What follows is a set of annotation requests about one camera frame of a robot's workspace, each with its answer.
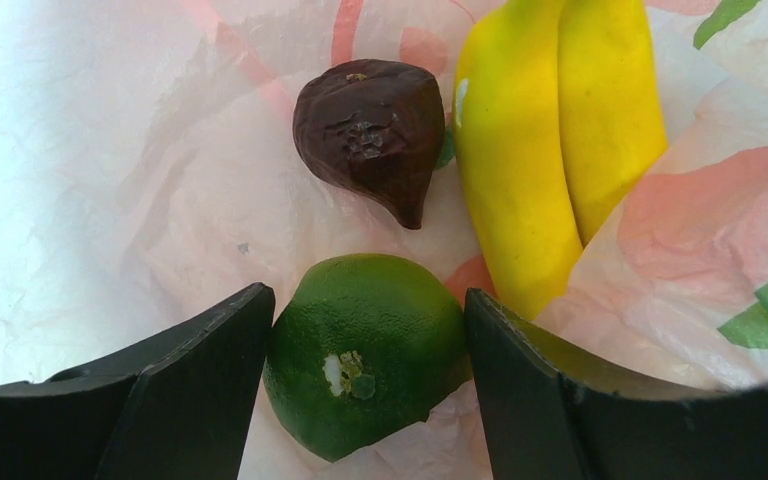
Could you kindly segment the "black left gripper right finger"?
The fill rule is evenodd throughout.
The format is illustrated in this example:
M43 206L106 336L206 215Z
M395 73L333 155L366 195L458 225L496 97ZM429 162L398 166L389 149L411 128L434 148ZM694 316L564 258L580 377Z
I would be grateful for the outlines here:
M768 479L768 383L704 390L596 356L465 296L497 479Z

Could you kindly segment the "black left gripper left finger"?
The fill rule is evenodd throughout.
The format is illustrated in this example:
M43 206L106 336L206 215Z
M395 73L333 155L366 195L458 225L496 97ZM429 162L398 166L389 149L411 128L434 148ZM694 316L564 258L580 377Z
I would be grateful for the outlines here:
M0 385L0 479L234 479L273 290L203 313L42 383Z

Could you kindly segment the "pink plastic bag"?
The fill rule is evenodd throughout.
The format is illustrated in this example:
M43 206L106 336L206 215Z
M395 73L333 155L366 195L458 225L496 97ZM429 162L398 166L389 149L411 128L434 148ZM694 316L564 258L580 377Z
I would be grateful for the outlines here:
M704 390L768 383L768 1L640 1L665 152L534 319L499 299L456 159L473 26L509 1L0 1L0 385L42 383L244 288L380 252L479 289L624 368ZM379 58L430 71L445 137L422 226L317 179L300 89ZM348 456L278 423L264 364L234 479L497 479L474 372Z

